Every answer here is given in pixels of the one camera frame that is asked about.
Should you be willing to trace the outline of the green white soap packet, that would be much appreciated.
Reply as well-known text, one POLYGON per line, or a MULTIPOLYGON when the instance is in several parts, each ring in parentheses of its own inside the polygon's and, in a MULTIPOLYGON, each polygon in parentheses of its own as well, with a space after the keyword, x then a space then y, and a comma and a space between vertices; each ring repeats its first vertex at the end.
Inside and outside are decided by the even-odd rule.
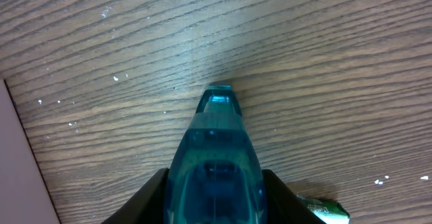
POLYGON ((305 198, 297 195, 297 198, 320 220, 326 224, 349 224, 350 214, 343 206, 334 200, 305 198))

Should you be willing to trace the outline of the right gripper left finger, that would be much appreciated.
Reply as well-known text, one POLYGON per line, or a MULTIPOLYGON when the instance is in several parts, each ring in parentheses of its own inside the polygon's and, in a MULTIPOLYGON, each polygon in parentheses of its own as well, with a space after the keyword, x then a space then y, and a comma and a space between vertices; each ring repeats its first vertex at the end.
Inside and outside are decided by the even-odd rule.
POLYGON ((158 170, 120 209, 102 224, 163 224, 169 169, 158 170))

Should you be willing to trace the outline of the blue mouthwash bottle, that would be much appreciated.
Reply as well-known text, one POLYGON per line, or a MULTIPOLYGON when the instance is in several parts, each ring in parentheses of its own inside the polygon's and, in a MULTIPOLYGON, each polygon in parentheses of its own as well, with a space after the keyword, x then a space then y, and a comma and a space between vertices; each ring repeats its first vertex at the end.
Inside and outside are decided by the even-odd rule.
POLYGON ((266 223, 263 174, 231 86, 210 85, 169 169, 165 223, 266 223))

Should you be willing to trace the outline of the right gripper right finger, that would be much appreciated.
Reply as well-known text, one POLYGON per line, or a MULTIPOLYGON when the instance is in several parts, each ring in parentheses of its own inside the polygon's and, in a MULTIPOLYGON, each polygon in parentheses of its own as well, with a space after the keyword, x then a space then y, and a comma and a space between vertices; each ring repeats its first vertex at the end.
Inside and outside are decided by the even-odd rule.
POLYGON ((325 224, 272 170, 262 170, 267 195, 268 224, 325 224))

